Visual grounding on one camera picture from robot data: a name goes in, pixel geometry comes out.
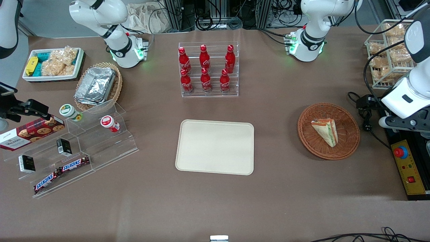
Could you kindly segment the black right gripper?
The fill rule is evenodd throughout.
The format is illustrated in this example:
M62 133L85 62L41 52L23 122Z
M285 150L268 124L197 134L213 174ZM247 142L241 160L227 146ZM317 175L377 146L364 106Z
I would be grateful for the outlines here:
M31 98L28 100L28 110L26 110L26 103L15 99L1 99L0 117L2 119L19 123L20 115L49 118L49 107Z

